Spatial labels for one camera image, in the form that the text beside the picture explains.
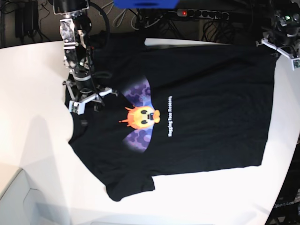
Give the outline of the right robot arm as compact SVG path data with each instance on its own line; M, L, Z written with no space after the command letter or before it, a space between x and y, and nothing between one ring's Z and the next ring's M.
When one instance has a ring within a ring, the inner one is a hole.
M95 70L93 47L89 37L92 23L87 11L89 8L95 8L104 19L106 32L103 47L107 47L110 39L107 14L90 0L55 0L52 6L54 14L62 16L60 35L64 43L63 60L72 76L72 79L63 82L70 95L68 109L71 113L82 115L85 113L86 105L94 102L94 109L97 111L104 105L103 98L106 95L118 93L95 81L96 78L111 78L112 74L107 70Z

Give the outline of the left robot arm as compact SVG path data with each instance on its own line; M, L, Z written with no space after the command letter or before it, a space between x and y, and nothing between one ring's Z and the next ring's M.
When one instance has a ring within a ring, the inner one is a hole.
M264 30L256 45L265 45L291 61L292 69L300 67L300 3L296 0L269 1L270 27Z

